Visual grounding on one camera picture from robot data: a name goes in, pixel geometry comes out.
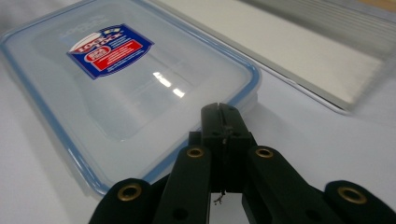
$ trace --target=sticker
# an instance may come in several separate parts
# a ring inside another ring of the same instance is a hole
[[[154,43],[125,24],[82,38],[67,54],[92,78],[108,76],[143,57]]]

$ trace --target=rectangular container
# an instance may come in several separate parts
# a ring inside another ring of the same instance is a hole
[[[15,29],[0,50],[91,188],[154,181],[203,106],[242,112],[259,69],[144,1],[92,0]]]

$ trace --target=logo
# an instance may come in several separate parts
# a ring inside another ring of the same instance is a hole
[[[97,79],[136,62],[153,44],[122,24],[85,36],[67,54],[92,79]]]

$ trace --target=container lid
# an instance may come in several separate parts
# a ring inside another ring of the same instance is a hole
[[[237,105],[261,80],[243,56],[142,1],[73,5],[3,36],[1,50],[100,194],[153,181],[203,106]]]

